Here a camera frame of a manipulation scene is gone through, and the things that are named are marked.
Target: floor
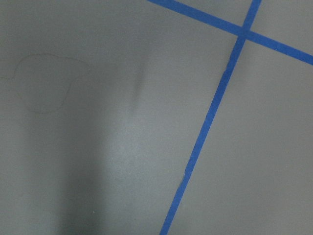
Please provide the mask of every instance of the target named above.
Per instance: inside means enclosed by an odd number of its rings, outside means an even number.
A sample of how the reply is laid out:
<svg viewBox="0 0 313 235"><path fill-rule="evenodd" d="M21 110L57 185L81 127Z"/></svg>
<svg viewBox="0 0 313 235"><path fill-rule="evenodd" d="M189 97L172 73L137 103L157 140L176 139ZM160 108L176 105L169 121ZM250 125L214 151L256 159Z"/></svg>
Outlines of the floor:
<svg viewBox="0 0 313 235"><path fill-rule="evenodd" d="M180 3L242 26L251 1ZM251 31L312 55L312 10L263 0ZM0 22L0 234L159 234L237 36L147 0ZM245 42L168 234L313 233L312 78Z"/></svg>

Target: stain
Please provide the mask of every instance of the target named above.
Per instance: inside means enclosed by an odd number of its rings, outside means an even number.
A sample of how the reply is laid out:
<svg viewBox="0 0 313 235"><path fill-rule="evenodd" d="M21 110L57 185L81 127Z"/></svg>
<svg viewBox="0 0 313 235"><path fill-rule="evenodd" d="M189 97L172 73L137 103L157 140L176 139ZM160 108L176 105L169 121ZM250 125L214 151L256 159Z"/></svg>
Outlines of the stain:
<svg viewBox="0 0 313 235"><path fill-rule="evenodd" d="M48 114L59 110L72 83L90 72L81 60L54 54L31 54L16 65L13 75L18 97L31 112Z"/></svg>

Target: blue cross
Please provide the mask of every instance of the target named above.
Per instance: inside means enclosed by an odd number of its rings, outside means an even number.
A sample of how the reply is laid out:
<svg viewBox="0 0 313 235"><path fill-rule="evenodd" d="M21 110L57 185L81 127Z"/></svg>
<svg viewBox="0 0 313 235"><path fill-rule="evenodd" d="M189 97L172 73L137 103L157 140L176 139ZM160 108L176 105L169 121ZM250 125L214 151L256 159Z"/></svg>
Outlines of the blue cross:
<svg viewBox="0 0 313 235"><path fill-rule="evenodd" d="M185 169L184 177L176 191L172 204L169 208L169 211L163 223L160 235L167 235L170 229L170 226L173 222L176 211L178 209L178 206L180 204L181 198L185 192L185 189L191 177L192 171L196 165L197 159L201 152L206 136L210 130L214 116L217 112L217 109L220 105L223 94L226 90L227 84L230 80L230 77L236 66L237 60L243 49L245 41L250 40L252 42L271 48L285 55L291 56L295 59L301 60L310 65L313 65L313 56L305 52L302 52L300 50L297 50L295 48L292 48L286 44L283 44L273 39L270 39L268 37L265 37L261 34L250 31L250 28L252 26L252 23L254 21L254 18L256 16L256 13L259 9L259 6L262 0L252 0L252 3L250 5L250 8L246 15L246 19L242 27L235 25L231 22L225 21L223 19L220 19L218 17L212 16L210 14L207 14L205 12L202 12L200 10L197 10L188 5L177 2L175 0L148 0L148 1L238 36L235 46L233 48L233 51L230 55L229 61L227 63L226 70L224 71L222 75L220 83L213 97L212 103L207 112L204 123L202 125L200 133L198 135L198 138L192 150L191 156L189 158L188 164Z"/></svg>

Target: concrete floor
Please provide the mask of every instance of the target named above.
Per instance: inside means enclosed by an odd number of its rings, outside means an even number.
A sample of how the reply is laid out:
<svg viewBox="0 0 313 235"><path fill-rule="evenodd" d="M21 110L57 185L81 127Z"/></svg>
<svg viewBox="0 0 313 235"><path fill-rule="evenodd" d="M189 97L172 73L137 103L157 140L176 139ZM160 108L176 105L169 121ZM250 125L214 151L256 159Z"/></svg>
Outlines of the concrete floor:
<svg viewBox="0 0 313 235"><path fill-rule="evenodd" d="M182 0L242 25L249 0ZM313 1L252 31L313 54ZM0 234L154 235L235 35L148 1L0 3ZM313 66L246 42L171 235L313 233Z"/></svg>

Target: blue tape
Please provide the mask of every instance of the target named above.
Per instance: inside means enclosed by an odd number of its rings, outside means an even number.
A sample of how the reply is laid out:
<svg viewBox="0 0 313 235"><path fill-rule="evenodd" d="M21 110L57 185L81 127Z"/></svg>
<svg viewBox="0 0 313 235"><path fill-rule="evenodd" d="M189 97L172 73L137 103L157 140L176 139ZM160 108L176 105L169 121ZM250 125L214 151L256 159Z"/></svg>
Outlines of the blue tape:
<svg viewBox="0 0 313 235"><path fill-rule="evenodd" d="M175 12L178 12L180 14L183 14L185 16L188 16L188 17L195 19L197 21L200 21L200 22L203 22L205 24L208 24L208 25L214 26L216 28L222 29L228 33L232 33L232 34L235 34L237 36L242 35L242 33L243 33L243 28L238 26L238 25L235 25L231 22L222 20L218 17L212 16L208 13L202 12L200 10L197 10L193 7L182 4L180 2L177 2L174 0L148 0L148 1L153 2L157 5L163 6L165 8L168 8L170 10L173 10ZM297 49L290 47L286 44L275 41L273 39L267 38L267 37L260 35L258 33L249 31L246 39L250 40L254 43L268 47L270 49L273 49L275 51L278 51L280 53L283 53L285 55L291 56L295 59L298 59L298 60L303 61L305 63L308 63L310 65L313 65L313 56L312 55L307 54L303 51L297 50Z"/></svg>
<svg viewBox="0 0 313 235"><path fill-rule="evenodd" d="M247 13L246 19L245 19L243 27L242 27L243 30L241 31L241 34L237 38L235 46L231 52L229 61L228 61L227 66L226 66L226 70L222 75L219 86L217 87L217 90L216 90L215 95L213 97L212 103L211 103L210 108L207 112L204 123L203 123L202 128L200 130L200 133L198 135L195 146L192 150L188 164L186 166L184 177L183 177L183 179L182 179L182 181L181 181L181 183L180 183L180 185L176 191L176 194L174 196L174 199L172 201L170 209L166 215L166 218L165 218L165 221L163 223L160 235L167 235L168 234L168 231L169 231L170 226L174 220L174 216L176 214L176 211L178 209L178 206L180 204L182 196L186 190L186 187L187 187L188 182L190 180L192 171L196 165L196 162L198 160L199 154L200 154L201 149L203 147L204 141L205 141L206 136L210 130L214 116L217 112L217 109L218 109L220 103L221 103L222 97L223 97L224 92L227 88L230 77L234 71L234 68L235 68L236 63L238 61L240 53L241 53L243 46L245 44L246 36L249 33L249 30L252 26L253 20L255 18L255 15L258 11L260 4L261 4L261 0L253 0L251 3L251 6L249 8L249 11Z"/></svg>

